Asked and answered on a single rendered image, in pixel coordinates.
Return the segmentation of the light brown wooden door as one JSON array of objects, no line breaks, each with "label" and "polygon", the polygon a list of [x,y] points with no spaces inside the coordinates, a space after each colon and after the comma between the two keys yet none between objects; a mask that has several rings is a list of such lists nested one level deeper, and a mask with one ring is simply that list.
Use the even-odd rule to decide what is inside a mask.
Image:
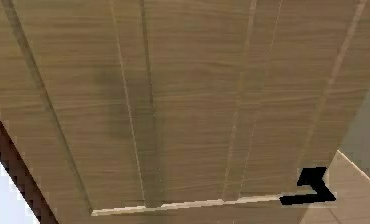
[{"label": "light brown wooden door", "polygon": [[0,161],[38,224],[301,224],[370,89],[370,0],[0,0]]}]

